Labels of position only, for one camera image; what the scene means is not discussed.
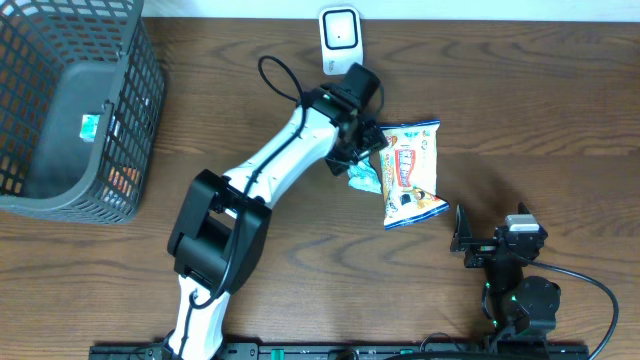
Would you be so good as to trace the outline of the light green snack packet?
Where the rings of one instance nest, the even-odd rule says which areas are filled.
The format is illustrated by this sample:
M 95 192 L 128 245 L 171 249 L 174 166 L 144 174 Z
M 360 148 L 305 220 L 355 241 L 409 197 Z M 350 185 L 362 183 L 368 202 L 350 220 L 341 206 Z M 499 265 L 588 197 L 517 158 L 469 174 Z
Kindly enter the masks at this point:
M 375 194 L 382 193 L 382 185 L 378 174 L 368 158 L 361 160 L 356 165 L 351 165 L 347 169 L 347 175 L 350 187 Z

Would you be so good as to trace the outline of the large beige snack bag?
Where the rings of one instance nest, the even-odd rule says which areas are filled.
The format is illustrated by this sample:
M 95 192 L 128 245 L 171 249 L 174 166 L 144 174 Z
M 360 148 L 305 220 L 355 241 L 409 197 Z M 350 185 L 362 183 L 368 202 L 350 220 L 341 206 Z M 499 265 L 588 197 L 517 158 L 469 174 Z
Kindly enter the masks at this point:
M 438 119 L 383 125 L 388 146 L 379 151 L 387 230 L 422 222 L 449 210 L 437 195 Z

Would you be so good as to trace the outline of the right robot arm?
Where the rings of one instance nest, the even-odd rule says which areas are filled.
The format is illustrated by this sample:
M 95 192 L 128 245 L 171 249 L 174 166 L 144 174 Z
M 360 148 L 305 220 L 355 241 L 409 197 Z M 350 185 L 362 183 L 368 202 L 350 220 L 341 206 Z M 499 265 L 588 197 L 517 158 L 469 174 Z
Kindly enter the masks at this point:
M 485 350 L 497 353 L 517 343 L 543 345 L 547 334 L 556 328 L 559 286 L 544 277 L 526 277 L 523 272 L 540 255 L 547 237 L 522 203 L 517 213 L 506 216 L 504 224 L 494 228 L 490 238 L 475 237 L 464 207 L 456 207 L 450 250 L 462 252 L 464 266 L 482 269 L 486 278 L 481 306 L 495 331 L 483 340 Z

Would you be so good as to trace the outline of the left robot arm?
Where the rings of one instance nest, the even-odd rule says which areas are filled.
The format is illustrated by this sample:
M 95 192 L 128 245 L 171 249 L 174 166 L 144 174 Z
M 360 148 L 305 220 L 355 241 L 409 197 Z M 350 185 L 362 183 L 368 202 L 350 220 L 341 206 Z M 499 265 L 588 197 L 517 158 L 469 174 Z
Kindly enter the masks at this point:
M 367 110 L 380 79 L 354 63 L 337 83 L 300 92 L 284 128 L 248 160 L 192 181 L 167 245 L 180 286 L 166 359 L 211 359 L 223 342 L 231 296 L 261 257 L 272 210 L 314 163 L 339 176 L 387 142 Z

